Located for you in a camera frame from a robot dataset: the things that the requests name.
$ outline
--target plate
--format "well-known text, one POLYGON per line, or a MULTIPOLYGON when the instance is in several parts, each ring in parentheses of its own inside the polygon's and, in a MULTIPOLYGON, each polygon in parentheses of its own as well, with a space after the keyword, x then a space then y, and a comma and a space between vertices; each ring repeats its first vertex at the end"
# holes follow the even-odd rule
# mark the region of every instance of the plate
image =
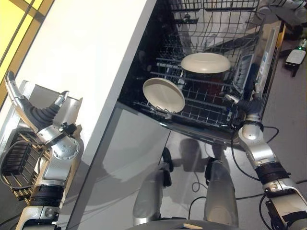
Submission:
POLYGON ((143 93, 154 107, 178 113, 183 110, 185 99, 181 90, 171 81, 150 78, 143 85, 143 93))
POLYGON ((196 53, 186 56, 181 67, 194 73, 221 73, 230 68, 230 61, 220 54, 196 53))

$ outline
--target wire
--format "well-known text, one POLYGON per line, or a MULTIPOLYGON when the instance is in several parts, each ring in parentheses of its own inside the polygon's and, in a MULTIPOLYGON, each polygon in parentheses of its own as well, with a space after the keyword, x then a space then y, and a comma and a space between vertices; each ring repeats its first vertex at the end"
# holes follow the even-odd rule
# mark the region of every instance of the wire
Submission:
POLYGON ((3 221, 2 223, 0 223, 0 227, 2 227, 3 225, 7 224, 7 223, 8 223, 8 222, 10 222, 10 221, 12 221, 13 219, 16 219, 17 217, 20 217, 20 216, 21 216, 21 214, 22 214, 22 212, 21 212, 21 213, 19 213, 19 214, 18 214, 18 215, 16 215, 16 216, 14 216, 14 217, 11 217, 11 218, 9 218, 9 219, 7 219, 7 220, 3 221))
POLYGON ((192 208, 192 205, 194 204, 195 201, 199 200, 199 199, 202 199, 202 198, 206 198, 205 196, 200 196, 200 197, 197 197, 195 198, 192 203, 190 204, 190 208, 189 208, 189 215, 188 215, 188 219, 190 219, 190 216, 191 216, 191 208, 192 208))
POLYGON ((234 131, 234 132, 232 133, 232 135, 231 135, 231 154, 232 154, 232 158, 234 159, 234 162, 235 162, 236 167, 237 167, 245 176, 249 177, 250 179, 253 179, 253 180, 255 180, 255 181, 260 181, 258 178, 253 177, 253 176, 247 174, 246 172, 244 172, 244 171, 240 168, 240 166, 238 165, 238 163, 237 163, 237 161, 236 161, 236 158, 235 158, 235 152, 234 152, 234 135, 235 135, 235 132, 236 132, 236 131, 234 131))
POLYGON ((267 143, 270 143, 278 134, 279 134, 279 129, 276 128, 276 127, 273 127, 273 126, 264 126, 264 128, 272 128, 272 129, 275 129, 276 130, 276 133, 273 135, 273 137, 271 137, 267 143))
POLYGON ((264 193, 260 193, 260 194, 256 194, 256 195, 250 195, 250 196, 244 196, 244 197, 238 197, 236 198, 236 200, 244 200, 244 199, 250 199, 250 198, 255 198, 258 196, 262 196, 264 195, 264 193))
POLYGON ((19 141, 13 143, 13 144, 9 147, 9 149, 8 149, 6 152, 3 153, 2 160, 0 161, 0 180, 1 180, 6 186, 8 186, 10 189, 24 189, 24 188, 30 188, 30 187, 33 186, 33 184, 31 184, 31 185, 26 185, 26 186, 20 186, 20 187, 18 187, 18 186, 12 186, 11 184, 7 183, 7 182, 3 179, 3 175, 2 175, 2 165, 3 165, 4 159, 5 159, 6 155, 15 147, 15 145, 20 144, 20 143, 30 143, 30 142, 25 141, 25 140, 19 140, 19 141))
POLYGON ((208 189, 204 184, 200 183, 200 180, 198 178, 198 175, 196 174, 196 172, 194 172, 195 176, 196 176, 196 179, 197 179, 197 182, 194 182, 192 184, 192 191, 193 192, 198 192, 200 189, 201 189, 201 186, 203 186, 205 189, 208 189), (197 189, 194 189, 194 185, 197 184, 198 185, 198 188, 197 189))
POLYGON ((307 179, 306 180, 298 181, 298 182, 296 182, 296 184, 302 184, 302 183, 305 183, 305 182, 307 182, 307 179))
MULTIPOLYGON (((279 134, 279 129, 276 128, 276 127, 273 127, 273 126, 264 126, 264 128, 272 128, 272 129, 275 129, 276 130, 276 133, 273 135, 273 137, 271 137, 267 143, 271 142, 278 134, 279 134)), ((236 158, 235 158, 235 153, 234 153, 234 135, 235 135, 235 132, 234 131, 231 135, 231 153, 232 153, 232 158, 234 159, 234 162, 235 162, 235 165, 236 167, 247 177, 249 177, 250 179, 253 179, 255 181, 260 181, 258 178, 254 177, 254 176, 251 176, 249 174, 247 174, 245 171, 243 171, 240 166, 238 165, 237 161, 236 161, 236 158)))
POLYGON ((260 218, 261 218, 262 222, 263 222, 264 225, 267 227, 267 229, 272 230, 272 229, 270 228, 270 226, 267 224, 267 222, 265 222, 265 220, 264 220, 264 218, 263 218, 263 215, 262 215, 261 205, 262 205, 262 202, 263 202, 264 198, 265 198, 265 195, 263 195, 263 196, 261 197, 260 202, 259 202, 259 215, 260 215, 260 218))

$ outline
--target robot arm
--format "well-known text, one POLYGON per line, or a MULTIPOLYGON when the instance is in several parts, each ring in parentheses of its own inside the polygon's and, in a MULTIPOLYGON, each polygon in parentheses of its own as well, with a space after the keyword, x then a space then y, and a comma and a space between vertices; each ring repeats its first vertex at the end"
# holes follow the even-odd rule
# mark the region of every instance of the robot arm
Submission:
POLYGON ((50 155, 48 162, 38 165, 40 173, 34 191, 16 229, 59 230, 60 228, 52 223, 58 220, 72 160, 80 149, 79 143, 74 138, 60 132, 59 127, 53 124, 53 118, 67 98, 68 91, 61 93, 49 107, 39 109, 20 93, 14 81, 14 73, 11 71, 6 73, 5 86, 21 119, 36 133, 50 155))
POLYGON ((306 230, 307 201, 263 139, 263 125, 259 116, 260 94, 256 94, 251 102, 238 100, 231 95, 225 97, 246 113, 245 122, 235 141, 245 149, 262 183, 264 193, 269 199, 266 206, 275 229, 306 230))

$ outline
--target dishwasher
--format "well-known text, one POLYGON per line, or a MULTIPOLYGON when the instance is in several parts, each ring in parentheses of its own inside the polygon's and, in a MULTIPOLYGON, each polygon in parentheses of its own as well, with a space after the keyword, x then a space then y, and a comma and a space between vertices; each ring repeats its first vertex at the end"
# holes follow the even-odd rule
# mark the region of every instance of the dishwasher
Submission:
POLYGON ((257 0, 158 0, 128 71, 117 106, 147 116, 176 132, 209 143, 230 143, 244 113, 224 98, 226 93, 250 100, 257 82, 270 92, 284 25, 267 26, 257 0), (231 68, 218 74, 185 71, 181 60, 211 52, 228 58, 231 68), (152 106, 142 86, 164 78, 181 89, 185 107, 172 113, 152 106))

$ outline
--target floor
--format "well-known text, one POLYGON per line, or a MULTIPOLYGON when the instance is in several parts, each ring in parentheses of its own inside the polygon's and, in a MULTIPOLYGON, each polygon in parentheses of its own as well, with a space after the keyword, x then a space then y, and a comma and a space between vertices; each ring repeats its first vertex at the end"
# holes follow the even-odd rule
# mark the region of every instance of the floor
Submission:
MULTIPOLYGON (((284 42, 283 49, 293 48, 295 43, 284 42)), ((280 59, 270 97, 263 117, 265 126, 279 128, 279 135, 270 143, 284 168, 292 173, 295 181, 307 178, 307 73, 306 60, 295 78, 285 70, 284 60, 280 59)), ((264 137, 269 139, 274 130, 264 130, 264 137)), ((193 199, 206 195, 204 169, 208 156, 213 156, 212 146, 172 132, 166 145, 174 160, 172 172, 173 185, 164 190, 161 214, 163 217, 188 217, 188 210, 193 199)), ((239 166, 256 176, 245 153, 236 150, 239 166)), ((243 175, 234 165, 230 148, 224 150, 226 166, 230 170, 236 189, 236 197, 262 193, 259 182, 243 175)), ((307 196, 307 184, 300 184, 301 191, 307 196)), ((239 227, 248 230, 265 229, 258 205, 261 197, 238 200, 239 227)), ((267 209, 263 202, 262 212, 269 223, 267 209)), ((205 199, 197 200, 191 209, 191 219, 203 219, 205 199)))

